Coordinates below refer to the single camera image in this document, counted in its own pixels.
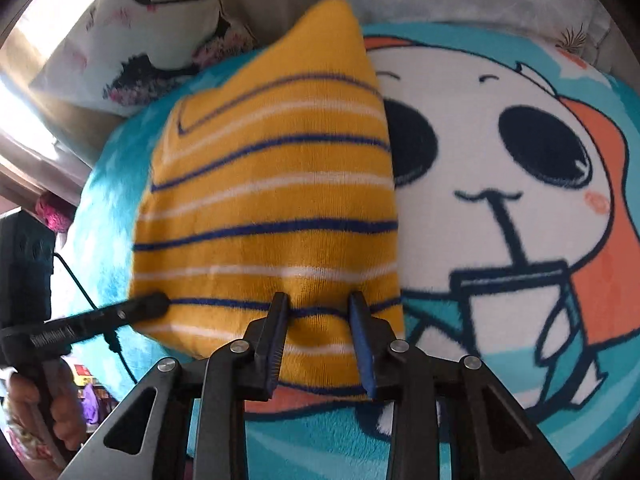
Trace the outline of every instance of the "blue stripe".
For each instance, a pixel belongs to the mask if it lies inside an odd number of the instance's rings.
[[[376,314],[399,303],[400,297],[390,298],[389,300],[372,303],[369,306],[369,309],[372,314]],[[171,300],[171,304],[227,306],[241,310],[261,310],[264,312],[268,311],[270,306],[269,303],[264,303],[262,301],[230,300],[229,298],[175,298],[174,300]],[[308,308],[292,308],[289,310],[289,317],[292,319],[301,319],[303,317],[311,316],[335,316],[345,320],[348,318],[345,311],[330,306],[311,306]]]
[[[247,224],[234,227],[226,227],[215,231],[207,231],[197,235],[174,240],[164,240],[150,244],[135,244],[134,251],[159,251],[188,244],[204,242],[207,240],[219,240],[235,236],[265,235],[294,233],[299,231],[337,231],[343,233],[380,234],[398,230],[396,220],[383,220],[380,222],[365,222],[363,220],[350,220],[347,218],[305,218],[287,220],[282,222],[266,222],[263,224]]]
[[[342,83],[347,83],[349,85],[356,86],[358,88],[362,88],[366,91],[369,91],[370,93],[375,95],[378,99],[382,100],[382,96],[380,95],[380,92],[378,92],[377,88],[370,85],[369,83],[360,81],[359,79],[350,77],[345,74],[340,74],[335,72],[309,72],[306,74],[296,74],[296,75],[285,76],[280,79],[275,79],[273,81],[269,81],[264,85],[258,86],[257,88],[253,88],[249,90],[247,93],[242,94],[236,97],[235,99],[232,99],[231,101],[223,104],[222,106],[219,106],[215,110],[210,111],[204,117],[198,119],[191,126],[187,126],[186,128],[182,127],[182,111],[184,110],[184,105],[185,105],[185,102],[183,102],[182,106],[180,107],[180,112],[178,113],[178,134],[179,135],[188,134],[192,132],[194,129],[196,129],[197,127],[202,126],[207,121],[212,120],[214,117],[220,114],[223,114],[228,110],[231,110],[231,108],[235,107],[236,105],[239,105],[240,103],[247,101],[252,97],[260,95],[261,93],[266,92],[267,90],[271,90],[279,86],[284,86],[286,84],[293,83],[296,81],[310,81],[310,80],[311,81],[339,81]]]
[[[229,155],[219,158],[218,160],[214,160],[206,166],[191,171],[190,173],[187,173],[183,176],[167,180],[162,184],[152,184],[151,191],[155,192],[162,189],[168,189],[170,187],[178,186],[178,184],[183,184],[193,178],[201,176],[202,174],[209,173],[209,171],[217,170],[218,168],[221,168],[222,166],[225,166],[226,164],[229,164],[230,162],[238,160],[238,158],[249,155],[251,153],[261,152],[274,146],[284,146],[286,144],[306,144],[311,142],[365,144],[367,146],[376,146],[388,153],[391,152],[391,148],[388,142],[376,139],[375,137],[359,137],[351,134],[294,134],[278,137],[277,139],[263,140],[261,142],[256,142],[255,144],[250,144],[249,146],[245,146],[241,150],[237,150],[236,152],[230,153]]]
[[[356,395],[366,395],[366,391],[362,386],[339,386],[337,388],[315,388],[313,386],[303,386],[302,384],[287,383],[286,381],[278,381],[280,386],[302,390],[310,394],[331,395],[335,397],[354,397]]]

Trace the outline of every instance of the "white cartoon face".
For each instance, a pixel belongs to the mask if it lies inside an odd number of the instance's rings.
[[[385,97],[403,288],[459,269],[587,257],[611,193],[580,121],[527,66],[426,46],[369,52]]]

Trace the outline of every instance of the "cartoon eye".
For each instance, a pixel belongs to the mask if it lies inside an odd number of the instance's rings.
[[[438,139],[422,114],[404,103],[385,99],[396,187],[422,177],[438,155]]]
[[[500,114],[500,137],[527,173],[552,186],[580,189],[591,181],[591,159],[574,131],[554,115],[529,106]]]

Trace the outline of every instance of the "metal bolt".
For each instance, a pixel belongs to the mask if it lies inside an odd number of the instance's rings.
[[[463,363],[467,368],[469,368],[469,370],[478,370],[478,368],[482,366],[482,361],[480,360],[479,357],[476,357],[475,355],[466,356]]]
[[[237,339],[231,343],[229,348],[234,354],[242,354],[249,349],[249,343],[244,339]]]
[[[175,359],[171,357],[165,357],[158,363],[158,370],[161,372],[170,372],[175,368]]]
[[[409,349],[409,343],[404,339],[396,339],[389,343],[389,348],[391,348],[392,352],[403,354]]]

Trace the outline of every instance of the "yellow striped garment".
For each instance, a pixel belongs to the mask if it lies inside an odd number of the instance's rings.
[[[403,331],[385,111],[360,27],[325,0],[224,86],[176,105],[152,160],[130,294],[162,290],[136,327],[196,357],[290,295],[280,383],[356,394],[347,296]]]

